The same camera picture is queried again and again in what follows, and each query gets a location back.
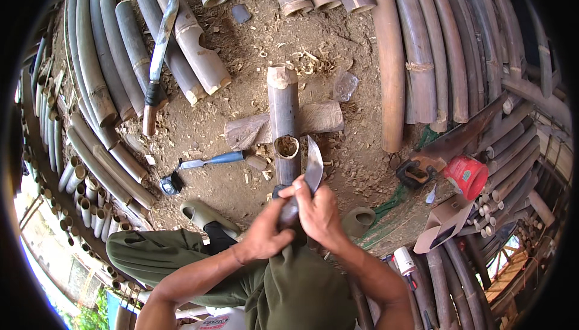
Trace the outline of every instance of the left hand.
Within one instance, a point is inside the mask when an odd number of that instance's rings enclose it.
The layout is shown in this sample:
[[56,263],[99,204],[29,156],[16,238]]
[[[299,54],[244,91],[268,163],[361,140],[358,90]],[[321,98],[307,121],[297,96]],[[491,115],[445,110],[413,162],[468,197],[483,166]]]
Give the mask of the left hand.
[[243,265],[256,259],[267,259],[278,254],[295,237],[295,231],[284,229],[278,232],[277,219],[285,199],[274,199],[254,220],[245,238],[234,245],[233,252]]

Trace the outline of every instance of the hand saw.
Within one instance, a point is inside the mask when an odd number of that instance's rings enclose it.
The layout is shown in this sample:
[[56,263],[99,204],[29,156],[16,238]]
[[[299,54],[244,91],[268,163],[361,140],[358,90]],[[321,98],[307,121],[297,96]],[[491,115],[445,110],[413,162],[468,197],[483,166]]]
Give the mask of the hand saw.
[[429,145],[410,154],[410,158],[396,169],[396,176],[407,187],[419,189],[443,170],[448,162],[460,155],[464,148],[482,132],[490,121],[503,110],[507,92],[461,124]]

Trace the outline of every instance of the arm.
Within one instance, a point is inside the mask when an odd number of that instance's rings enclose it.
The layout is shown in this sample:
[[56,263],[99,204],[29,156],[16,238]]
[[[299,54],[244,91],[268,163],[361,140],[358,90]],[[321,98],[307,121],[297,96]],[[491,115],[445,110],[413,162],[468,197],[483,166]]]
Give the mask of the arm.
[[255,218],[242,242],[225,251],[193,262],[165,277],[153,290],[135,325],[136,330],[175,328],[175,311],[192,297],[206,294],[243,265],[266,259],[287,246],[291,229],[277,232],[276,223],[285,200],[274,200]]
[[413,329],[406,284],[390,267],[348,239],[332,190],[323,184],[312,199],[308,185],[300,177],[279,195],[296,197],[303,230],[334,254],[348,273],[358,279],[362,291],[380,305],[376,329]]

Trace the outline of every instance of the person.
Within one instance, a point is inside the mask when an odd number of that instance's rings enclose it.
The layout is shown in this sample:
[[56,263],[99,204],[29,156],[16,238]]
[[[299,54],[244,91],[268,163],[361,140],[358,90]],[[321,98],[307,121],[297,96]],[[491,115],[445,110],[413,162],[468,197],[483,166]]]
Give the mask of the person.
[[413,329],[407,284],[389,266],[356,246],[344,233],[336,196],[322,183],[314,197],[303,176],[279,191],[241,242],[235,224],[192,206],[211,243],[199,233],[117,232],[106,250],[113,265],[153,286],[136,330],[176,328],[175,312],[187,302],[207,306],[211,317],[185,329],[352,330],[358,315],[344,276],[309,249],[293,229],[276,230],[281,208],[295,196],[305,234],[331,252],[380,307],[376,329]]

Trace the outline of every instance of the right hand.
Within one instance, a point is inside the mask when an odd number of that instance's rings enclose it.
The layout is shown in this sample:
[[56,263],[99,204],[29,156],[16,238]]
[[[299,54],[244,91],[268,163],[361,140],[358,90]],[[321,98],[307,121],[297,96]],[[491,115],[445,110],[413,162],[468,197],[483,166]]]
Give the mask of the right hand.
[[299,220],[308,236],[330,252],[345,239],[349,241],[340,221],[336,194],[324,182],[315,191],[314,197],[308,184],[300,175],[293,185],[279,191],[282,198],[295,196],[299,205]]

